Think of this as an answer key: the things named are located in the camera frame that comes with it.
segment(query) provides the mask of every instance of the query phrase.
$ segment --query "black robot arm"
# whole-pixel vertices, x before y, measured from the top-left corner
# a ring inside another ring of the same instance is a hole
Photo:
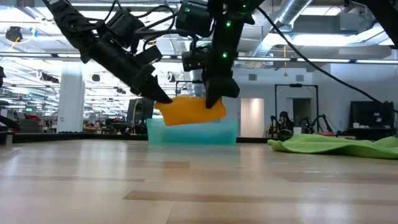
[[[206,107],[211,108],[222,96],[236,98],[238,84],[232,66],[243,25],[254,24],[251,13],[263,0],[184,0],[177,14],[176,28],[202,37],[213,34],[211,43],[182,54],[186,72],[202,69],[206,88]]]
[[[62,34],[79,50],[83,63],[93,59],[131,87],[134,94],[162,103],[171,103],[171,99],[157,83],[157,77],[152,76],[155,68],[151,63],[162,58],[157,47],[152,46],[137,55],[123,49],[136,48],[138,45],[139,40],[132,38],[136,30],[144,27],[138,18],[120,8],[105,23],[103,20],[84,17],[67,0],[43,2],[53,14]]]
[[[324,115],[324,114],[317,116],[317,117],[313,120],[311,126],[314,127],[314,125],[315,125],[317,122],[319,122],[319,119],[320,119],[320,118],[322,118],[323,122],[325,122],[326,130],[328,130],[328,132],[332,133],[333,130],[332,130],[332,128],[330,127],[328,121],[326,120],[326,115]]]

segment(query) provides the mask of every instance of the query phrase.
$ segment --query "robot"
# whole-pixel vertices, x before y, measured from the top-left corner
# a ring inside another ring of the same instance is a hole
[[[129,10],[122,8],[120,4],[116,14],[105,22],[109,15],[104,20],[93,20],[80,14],[67,0],[43,0],[62,34],[80,51],[83,63],[87,63],[90,59],[95,60],[131,87],[132,93],[161,103],[172,102],[157,83],[157,77],[152,76],[155,70],[152,63],[161,60],[162,54],[155,45],[136,54],[138,42],[144,39],[146,40],[144,45],[148,45],[155,38],[165,34],[192,37],[190,51],[182,54],[183,68],[186,72],[202,69],[201,77],[206,88],[207,108],[211,108],[222,96],[238,97],[240,89],[233,79],[231,67],[238,56],[237,46],[243,26],[254,24],[251,14],[255,9],[260,10],[273,24],[268,15],[259,8],[263,1],[183,0],[178,12],[145,26],[138,17],[130,14]],[[355,0],[355,2],[369,8],[397,46],[398,12],[394,8],[395,1]],[[118,2],[113,2],[110,12],[116,3]],[[150,30],[151,27],[169,19],[176,21],[177,29],[172,30],[171,26],[169,30]],[[213,38],[209,45],[196,46],[198,36],[211,35]]]

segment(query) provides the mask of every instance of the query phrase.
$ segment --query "red object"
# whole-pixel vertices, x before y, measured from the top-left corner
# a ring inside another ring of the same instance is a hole
[[[41,122],[42,121],[38,116],[35,116],[35,115],[26,115],[26,119],[34,120],[34,121],[37,121],[37,122]]]
[[[319,132],[318,134],[326,135],[326,136],[334,136],[335,135],[333,132]]]

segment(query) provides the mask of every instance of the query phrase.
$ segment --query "black frame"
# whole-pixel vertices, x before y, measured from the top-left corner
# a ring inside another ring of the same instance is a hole
[[[317,117],[319,117],[319,95],[318,95],[318,85],[306,85],[306,84],[275,84],[275,117],[278,118],[278,96],[277,96],[277,90],[278,86],[289,86],[291,88],[301,88],[303,86],[307,87],[314,87],[315,88],[315,106],[317,109]],[[319,122],[317,122],[317,129],[318,132],[320,130],[320,125]]]

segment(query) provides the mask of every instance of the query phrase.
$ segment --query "doorway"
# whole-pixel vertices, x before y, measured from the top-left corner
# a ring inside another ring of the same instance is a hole
[[[264,99],[241,98],[240,136],[261,138],[264,133]]]
[[[311,115],[311,99],[293,99],[293,121],[294,126],[299,127],[300,121],[303,118],[309,118],[312,121]]]

